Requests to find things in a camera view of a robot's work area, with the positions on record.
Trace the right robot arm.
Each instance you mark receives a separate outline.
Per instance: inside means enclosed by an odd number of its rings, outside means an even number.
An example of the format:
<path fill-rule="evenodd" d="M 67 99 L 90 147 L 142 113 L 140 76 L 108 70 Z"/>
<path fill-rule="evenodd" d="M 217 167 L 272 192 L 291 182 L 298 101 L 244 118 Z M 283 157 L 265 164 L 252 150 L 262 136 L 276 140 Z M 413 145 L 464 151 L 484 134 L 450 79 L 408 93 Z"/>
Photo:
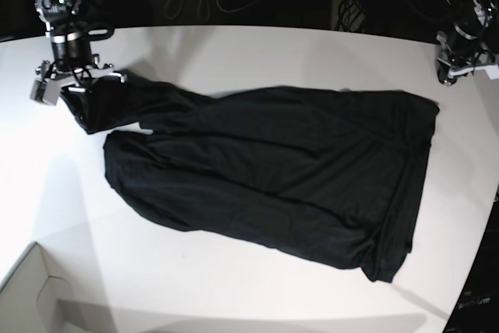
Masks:
<path fill-rule="evenodd" d="M 34 8 L 45 25 L 53 59 L 36 68 L 31 99 L 54 105 L 64 90 L 86 91 L 96 79 L 124 79 L 112 64 L 104 64 L 90 43 L 105 41 L 115 28 L 89 16 L 92 0 L 35 0 Z"/>

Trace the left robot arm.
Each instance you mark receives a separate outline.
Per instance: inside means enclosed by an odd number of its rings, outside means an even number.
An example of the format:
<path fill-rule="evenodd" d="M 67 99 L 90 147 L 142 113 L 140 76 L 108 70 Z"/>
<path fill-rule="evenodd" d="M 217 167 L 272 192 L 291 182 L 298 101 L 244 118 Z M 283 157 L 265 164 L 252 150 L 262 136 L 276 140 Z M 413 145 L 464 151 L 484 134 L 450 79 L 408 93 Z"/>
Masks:
<path fill-rule="evenodd" d="M 445 0 L 450 27 L 436 35 L 438 81 L 449 87 L 458 79 L 484 72 L 498 78 L 498 0 Z"/>

